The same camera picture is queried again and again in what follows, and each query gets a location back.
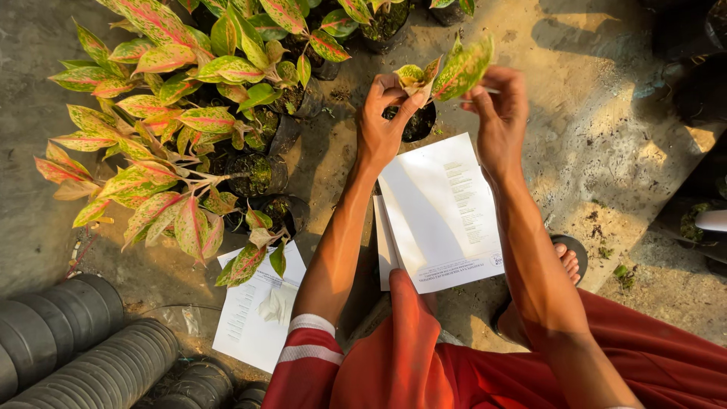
hand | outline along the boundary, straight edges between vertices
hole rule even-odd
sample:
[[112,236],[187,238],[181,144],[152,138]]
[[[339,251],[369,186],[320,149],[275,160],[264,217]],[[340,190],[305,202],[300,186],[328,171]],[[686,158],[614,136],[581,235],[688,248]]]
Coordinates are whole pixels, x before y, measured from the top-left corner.
[[[399,86],[396,74],[374,77],[363,108],[358,111],[358,161],[364,167],[378,172],[389,164],[399,151],[401,134],[424,95],[417,93],[408,98]],[[381,116],[388,106],[401,106],[394,119]]]
[[[485,87],[498,90],[489,94]],[[491,66],[485,76],[462,99],[462,109],[480,116],[477,155],[491,182],[520,175],[521,152],[528,121],[525,78],[520,71]]]

flip-flop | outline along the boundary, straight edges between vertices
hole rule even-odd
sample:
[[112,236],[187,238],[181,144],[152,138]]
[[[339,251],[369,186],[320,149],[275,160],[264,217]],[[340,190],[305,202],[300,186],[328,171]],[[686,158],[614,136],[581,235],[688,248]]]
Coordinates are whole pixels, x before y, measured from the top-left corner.
[[[588,252],[586,251],[586,247],[583,247],[583,244],[576,240],[573,237],[565,236],[563,234],[556,234],[553,236],[550,236],[550,241],[555,245],[558,243],[562,243],[566,245],[568,250],[573,250],[576,253],[576,258],[578,259],[578,274],[581,275],[581,278],[578,279],[578,282],[576,282],[576,287],[578,287],[578,284],[583,281],[583,277],[586,275],[586,271],[588,270]],[[490,328],[492,329],[492,332],[499,335],[500,338],[505,339],[502,337],[502,334],[499,331],[499,328],[497,327],[497,320],[502,316],[505,311],[507,310],[508,306],[510,306],[510,303],[513,302],[513,297],[510,295],[510,291],[507,292],[507,297],[505,299],[505,302],[502,303],[497,309],[495,310],[495,313],[492,315],[492,318],[490,318]]]

